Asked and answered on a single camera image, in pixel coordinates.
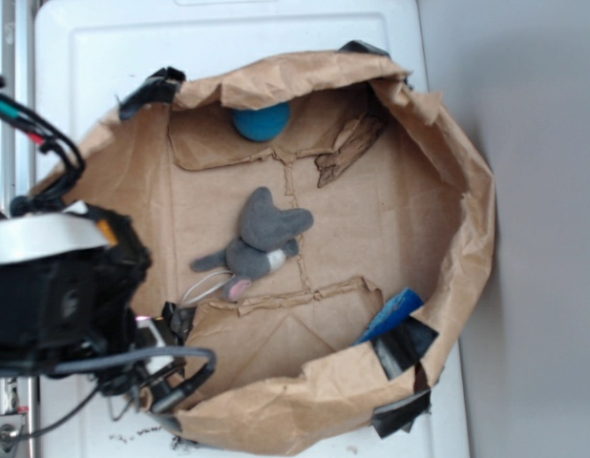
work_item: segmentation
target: blue ball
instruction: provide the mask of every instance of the blue ball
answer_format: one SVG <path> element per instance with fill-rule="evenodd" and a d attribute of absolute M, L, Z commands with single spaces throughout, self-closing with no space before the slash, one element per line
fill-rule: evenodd
<path fill-rule="evenodd" d="M 234 110 L 234 125 L 249 140 L 267 141 L 283 131 L 291 116 L 287 102 L 260 110 Z"/>

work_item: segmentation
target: stuffed mouse toy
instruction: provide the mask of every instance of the stuffed mouse toy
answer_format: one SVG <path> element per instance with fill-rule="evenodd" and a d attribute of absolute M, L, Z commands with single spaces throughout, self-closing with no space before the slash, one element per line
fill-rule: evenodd
<path fill-rule="evenodd" d="M 224 296 L 235 302 L 253 280 L 277 271 L 286 258 L 299 254 L 295 237 L 312 227 L 312 214 L 303 209 L 280 210 L 269 189 L 258 188 L 250 196 L 240 218 L 240 236 L 227 248 L 194 260 L 193 270 L 203 272 L 227 266 L 234 278 L 224 287 Z"/>

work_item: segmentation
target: gray wall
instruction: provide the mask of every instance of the gray wall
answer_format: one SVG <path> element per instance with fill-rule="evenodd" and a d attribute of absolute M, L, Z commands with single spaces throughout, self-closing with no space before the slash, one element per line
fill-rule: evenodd
<path fill-rule="evenodd" d="M 590 457 L 590 1 L 419 5 L 430 88 L 496 176 L 461 340 L 472 454 Z"/>

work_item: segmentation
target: torn cardboard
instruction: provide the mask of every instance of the torn cardboard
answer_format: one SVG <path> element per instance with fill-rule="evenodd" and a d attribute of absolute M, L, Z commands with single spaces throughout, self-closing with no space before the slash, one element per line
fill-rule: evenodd
<path fill-rule="evenodd" d="M 69 199 L 132 216 L 153 253 L 139 314 L 158 315 L 203 277 L 189 262 L 235 236 L 257 187 L 315 217 L 300 256 L 246 299 L 200 306 L 187 344 L 213 348 L 219 366 L 174 412 L 179 435 L 295 454 L 369 425 L 374 409 L 413 395 L 414 368 L 389 380 L 369 343 L 350 344 L 405 286 L 426 302 L 415 317 L 439 333 L 421 361 L 437 382 L 490 273 L 495 187 L 440 96 L 413 92 L 406 76 L 385 56 L 283 54 L 184 82 L 171 106 L 128 121 L 112 112 L 83 141 L 88 170 Z M 287 100 L 293 116 L 270 142 L 231 125 L 229 109 Z M 378 101 L 386 126 L 356 140 Z M 315 159 L 339 166 L 321 189 Z"/>

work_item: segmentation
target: red wire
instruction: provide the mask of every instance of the red wire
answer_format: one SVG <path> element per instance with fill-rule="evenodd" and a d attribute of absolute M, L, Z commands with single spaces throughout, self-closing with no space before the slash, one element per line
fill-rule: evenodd
<path fill-rule="evenodd" d="M 34 132 L 28 132 L 28 138 L 37 145 L 42 145 L 45 142 L 45 139 L 42 136 L 35 134 Z"/>

